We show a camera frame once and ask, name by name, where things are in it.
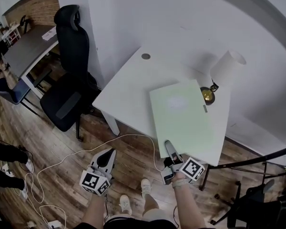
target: white lamp shade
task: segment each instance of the white lamp shade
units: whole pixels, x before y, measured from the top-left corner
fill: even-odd
[[[218,86],[232,86],[233,80],[246,65],[246,60],[235,51],[227,51],[210,71],[213,81]]]

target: black stand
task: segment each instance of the black stand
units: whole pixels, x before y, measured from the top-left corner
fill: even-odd
[[[266,175],[268,175],[266,173],[267,163],[265,163],[264,173],[236,168],[236,167],[239,167],[239,166],[247,166],[247,165],[257,164],[257,163],[260,163],[260,162],[266,162],[267,160],[278,158],[278,157],[281,157],[281,156],[284,156],[284,155],[286,155],[286,148],[282,149],[280,151],[274,152],[272,154],[269,154],[269,155],[265,155],[265,156],[262,156],[262,157],[253,158],[253,159],[249,159],[249,160],[245,160],[245,161],[240,161],[240,162],[235,162],[235,163],[230,163],[230,164],[225,164],[225,165],[219,165],[219,166],[216,166],[216,167],[212,166],[212,165],[208,165],[208,167],[206,169],[205,176],[204,176],[204,182],[203,182],[203,184],[201,186],[199,186],[199,189],[201,191],[204,190],[206,181],[207,181],[208,176],[209,176],[209,172],[210,172],[210,170],[214,170],[214,169],[230,168],[230,169],[237,169],[237,170],[241,170],[241,171],[245,171],[245,172],[249,172],[249,173],[261,174],[261,175],[263,175],[263,183],[264,183],[265,179],[285,176],[286,172],[278,174],[278,175],[266,176]]]

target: chair headrest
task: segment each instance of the chair headrest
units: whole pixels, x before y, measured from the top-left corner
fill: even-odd
[[[70,27],[75,31],[78,31],[77,26],[81,22],[80,13],[78,9],[79,5],[66,5],[60,8],[55,16],[54,22],[57,26]]]

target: wristband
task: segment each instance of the wristband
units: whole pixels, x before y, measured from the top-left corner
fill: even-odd
[[[187,179],[179,179],[179,180],[176,180],[172,183],[172,187],[173,188],[180,187],[180,186],[183,186],[185,184],[189,184]]]

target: power strip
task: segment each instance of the power strip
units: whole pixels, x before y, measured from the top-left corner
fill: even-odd
[[[9,177],[15,177],[14,173],[12,173],[11,171],[6,171],[5,174]]]
[[[7,172],[7,171],[9,170],[9,164],[6,163],[6,164],[1,168],[1,170],[2,170],[3,172]]]
[[[59,220],[51,221],[48,223],[50,228],[61,228],[62,224]]]

